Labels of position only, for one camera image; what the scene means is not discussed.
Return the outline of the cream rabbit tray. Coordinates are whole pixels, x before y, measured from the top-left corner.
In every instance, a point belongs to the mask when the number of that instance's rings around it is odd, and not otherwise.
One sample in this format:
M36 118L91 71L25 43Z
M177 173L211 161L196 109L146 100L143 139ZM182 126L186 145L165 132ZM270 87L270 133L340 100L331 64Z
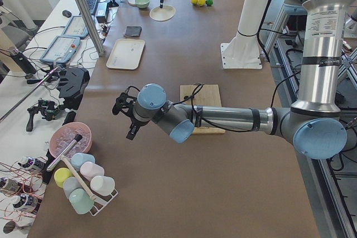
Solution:
M145 41L141 39L116 40L108 57L106 67L109 69L135 70L140 63Z

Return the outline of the green bowl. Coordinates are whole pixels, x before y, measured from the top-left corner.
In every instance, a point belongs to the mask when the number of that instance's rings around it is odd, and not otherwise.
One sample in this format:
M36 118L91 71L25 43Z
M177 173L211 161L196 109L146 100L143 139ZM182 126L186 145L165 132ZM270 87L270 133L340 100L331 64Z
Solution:
M140 9L145 9L149 6L150 0L135 0L135 4Z

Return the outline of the cream round plate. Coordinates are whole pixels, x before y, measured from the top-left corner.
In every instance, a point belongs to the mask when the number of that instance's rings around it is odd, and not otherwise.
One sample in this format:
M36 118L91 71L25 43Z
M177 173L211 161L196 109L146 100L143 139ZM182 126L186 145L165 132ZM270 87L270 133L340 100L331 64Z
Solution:
M153 8L150 13L149 16L154 20L154 21L159 21L159 22L163 22L163 21L168 21L170 20L176 13L176 9L173 6L163 6L162 8L155 7Z

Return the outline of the green lime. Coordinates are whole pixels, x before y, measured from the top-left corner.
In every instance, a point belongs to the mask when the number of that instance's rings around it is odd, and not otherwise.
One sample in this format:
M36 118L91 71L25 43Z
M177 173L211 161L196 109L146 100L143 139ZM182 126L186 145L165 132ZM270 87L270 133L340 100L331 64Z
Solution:
M211 7L213 5L213 0L205 0L205 3L208 7Z

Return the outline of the metal scoop black tip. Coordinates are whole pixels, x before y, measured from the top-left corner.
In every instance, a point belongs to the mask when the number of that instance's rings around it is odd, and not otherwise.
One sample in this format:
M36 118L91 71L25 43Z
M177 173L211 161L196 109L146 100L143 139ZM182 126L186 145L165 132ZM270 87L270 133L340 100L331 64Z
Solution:
M83 136L81 134L77 134L75 138L65 147L65 149L47 166L46 171L51 172L55 166L59 163L61 158L65 156L67 152L69 152L76 144L81 141Z

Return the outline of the pink upturned plastic cup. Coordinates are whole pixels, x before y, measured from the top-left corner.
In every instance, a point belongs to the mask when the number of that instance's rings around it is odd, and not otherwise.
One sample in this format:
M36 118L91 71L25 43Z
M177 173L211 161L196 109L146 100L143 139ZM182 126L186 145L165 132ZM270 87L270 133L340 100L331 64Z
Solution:
M87 161L81 165L80 173L85 179L91 181L95 176L103 176L105 174L105 170L103 167Z

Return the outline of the pink bowl with ice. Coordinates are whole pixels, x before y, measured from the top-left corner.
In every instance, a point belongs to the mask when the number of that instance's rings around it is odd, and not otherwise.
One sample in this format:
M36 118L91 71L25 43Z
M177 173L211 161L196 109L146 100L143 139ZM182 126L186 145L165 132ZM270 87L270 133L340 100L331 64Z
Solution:
M82 139L66 153L71 158L75 153L87 153L91 149L92 134L90 128L81 122L71 122L61 126L51 137L49 151L53 157L57 157L75 138L77 134Z

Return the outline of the white upturned plastic cup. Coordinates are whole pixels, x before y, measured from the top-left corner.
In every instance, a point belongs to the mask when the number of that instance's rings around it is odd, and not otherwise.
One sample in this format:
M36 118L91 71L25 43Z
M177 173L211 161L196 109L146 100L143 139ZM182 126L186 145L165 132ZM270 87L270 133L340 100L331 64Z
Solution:
M90 188L102 196L108 196L115 189L115 181L112 177L95 176L90 181Z

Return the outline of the black keyboard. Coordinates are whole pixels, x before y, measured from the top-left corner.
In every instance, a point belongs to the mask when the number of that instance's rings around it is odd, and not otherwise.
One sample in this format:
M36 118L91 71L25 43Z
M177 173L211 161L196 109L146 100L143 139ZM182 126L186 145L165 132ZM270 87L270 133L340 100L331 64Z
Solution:
M99 0L85 0L91 15L95 15Z

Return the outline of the grey upturned plastic cup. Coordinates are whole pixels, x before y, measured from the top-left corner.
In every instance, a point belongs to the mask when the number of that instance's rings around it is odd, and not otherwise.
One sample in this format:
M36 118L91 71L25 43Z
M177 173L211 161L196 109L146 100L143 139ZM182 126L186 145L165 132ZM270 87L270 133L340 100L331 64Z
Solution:
M70 194L74 190L82 188L82 186L75 177L69 177L63 182L62 188L64 190L66 198L69 199Z

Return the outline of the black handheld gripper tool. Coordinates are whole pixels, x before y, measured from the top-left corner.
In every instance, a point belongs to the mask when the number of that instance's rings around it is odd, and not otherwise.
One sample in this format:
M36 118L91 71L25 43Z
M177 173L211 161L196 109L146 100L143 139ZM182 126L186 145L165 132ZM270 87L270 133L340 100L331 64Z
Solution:
M33 131L33 118L35 114L41 113L42 119L45 119L47 121L52 121L56 119L58 113L60 113L64 109L65 109L64 104L59 105L52 100L39 99L37 106L33 105L27 109L30 117L26 125L26 131L27 132Z

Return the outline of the green upturned plastic cup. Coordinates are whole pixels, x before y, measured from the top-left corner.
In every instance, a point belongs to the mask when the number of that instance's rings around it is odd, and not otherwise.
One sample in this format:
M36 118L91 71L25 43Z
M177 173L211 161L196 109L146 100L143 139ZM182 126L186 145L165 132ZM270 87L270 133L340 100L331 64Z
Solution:
M69 201L77 214L83 215L91 210L94 206L94 201L82 189L77 188L69 196Z

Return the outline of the blue teach pendant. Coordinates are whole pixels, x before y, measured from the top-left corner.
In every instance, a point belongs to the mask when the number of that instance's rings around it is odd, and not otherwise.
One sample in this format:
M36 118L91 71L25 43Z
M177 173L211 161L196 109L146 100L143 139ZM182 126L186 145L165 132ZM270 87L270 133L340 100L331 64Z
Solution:
M89 32L82 16L72 16L65 26L62 34L65 36L74 36L84 39Z
M56 36L40 57L40 61L47 64L52 64L54 61L57 64L66 64L76 53L79 45L79 37L66 35Z

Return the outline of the aluminium frame post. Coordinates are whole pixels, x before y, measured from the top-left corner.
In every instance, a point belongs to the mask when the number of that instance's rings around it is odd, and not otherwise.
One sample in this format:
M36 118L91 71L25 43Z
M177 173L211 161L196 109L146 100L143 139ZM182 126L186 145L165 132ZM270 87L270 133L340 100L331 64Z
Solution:
M91 14L89 12L88 5L85 0L75 0L76 5L81 13L81 16L84 20L85 26L87 27L87 30L89 32L89 36L94 44L94 47L98 53L99 56L104 55L104 47L102 44L101 39L99 38L96 26L93 22L93 19L91 17Z

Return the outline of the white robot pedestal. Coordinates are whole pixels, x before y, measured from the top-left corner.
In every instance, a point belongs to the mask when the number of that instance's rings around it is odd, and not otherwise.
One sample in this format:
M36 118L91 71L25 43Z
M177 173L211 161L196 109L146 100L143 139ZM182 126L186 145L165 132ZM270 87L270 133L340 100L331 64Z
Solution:
M221 44L224 69L261 69L258 31L268 0L244 0L237 34Z

